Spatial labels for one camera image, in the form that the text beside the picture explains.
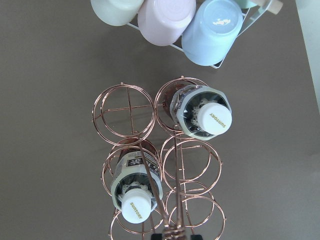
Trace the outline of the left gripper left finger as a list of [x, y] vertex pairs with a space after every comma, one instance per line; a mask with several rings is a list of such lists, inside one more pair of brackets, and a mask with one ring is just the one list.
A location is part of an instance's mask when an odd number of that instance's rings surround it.
[[162, 233], [153, 233], [150, 237], [150, 240], [163, 240]]

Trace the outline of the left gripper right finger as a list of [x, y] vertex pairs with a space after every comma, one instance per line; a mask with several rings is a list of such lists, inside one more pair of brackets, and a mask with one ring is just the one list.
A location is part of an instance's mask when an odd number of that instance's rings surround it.
[[201, 234], [192, 234], [190, 236], [191, 240], [202, 240], [202, 235]]

